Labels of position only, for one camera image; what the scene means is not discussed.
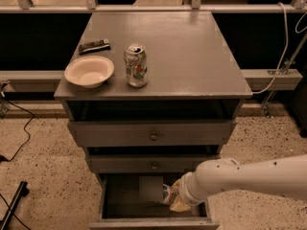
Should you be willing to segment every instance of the white bowl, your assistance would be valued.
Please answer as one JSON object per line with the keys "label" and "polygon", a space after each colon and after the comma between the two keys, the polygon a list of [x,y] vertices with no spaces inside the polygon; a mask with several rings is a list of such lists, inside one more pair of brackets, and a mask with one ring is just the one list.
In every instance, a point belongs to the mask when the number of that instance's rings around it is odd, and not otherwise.
{"label": "white bowl", "polygon": [[106,81],[114,72],[114,64],[106,57],[80,57],[65,69],[65,78],[85,88],[95,88]]}

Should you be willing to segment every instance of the silver can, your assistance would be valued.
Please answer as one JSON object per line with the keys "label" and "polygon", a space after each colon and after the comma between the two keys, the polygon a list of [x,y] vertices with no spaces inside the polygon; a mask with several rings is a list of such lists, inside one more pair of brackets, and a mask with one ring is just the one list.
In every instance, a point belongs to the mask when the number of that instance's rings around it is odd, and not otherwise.
{"label": "silver can", "polygon": [[132,87],[142,87],[147,83],[147,56],[145,47],[132,43],[125,49],[127,83]]}

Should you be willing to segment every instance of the cabinet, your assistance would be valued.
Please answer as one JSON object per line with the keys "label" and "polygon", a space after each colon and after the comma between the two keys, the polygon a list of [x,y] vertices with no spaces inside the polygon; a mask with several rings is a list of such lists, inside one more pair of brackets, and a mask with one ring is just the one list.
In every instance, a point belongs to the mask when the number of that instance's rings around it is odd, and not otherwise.
{"label": "cabinet", "polygon": [[[140,176],[172,185],[184,173],[218,156],[251,91],[212,14],[203,11],[96,12],[81,43],[108,38],[114,75],[85,89],[60,81],[55,98],[76,144],[103,188],[91,229],[217,229],[205,205],[176,214],[138,201]],[[149,82],[126,83],[124,48],[146,46]]]}

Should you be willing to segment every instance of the floor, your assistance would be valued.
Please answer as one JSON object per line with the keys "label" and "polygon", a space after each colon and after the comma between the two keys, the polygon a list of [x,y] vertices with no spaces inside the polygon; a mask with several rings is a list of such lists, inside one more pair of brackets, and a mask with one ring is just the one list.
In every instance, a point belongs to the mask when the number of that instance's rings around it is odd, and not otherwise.
{"label": "floor", "polygon": [[[10,162],[0,164],[0,193],[11,201],[20,181],[30,193],[22,197],[16,214],[32,229],[88,229],[98,219],[101,188],[85,164],[67,129],[60,104],[24,104],[35,118],[27,126],[30,141]],[[299,136],[294,118],[280,103],[266,118],[258,103],[244,104],[222,157],[241,164],[307,153],[307,139]],[[0,121],[0,154],[11,158],[26,140],[29,114],[12,107]],[[307,202],[253,192],[232,191],[209,198],[218,230],[307,229]],[[0,202],[0,215],[6,206]],[[25,229],[13,219],[10,229]]]}

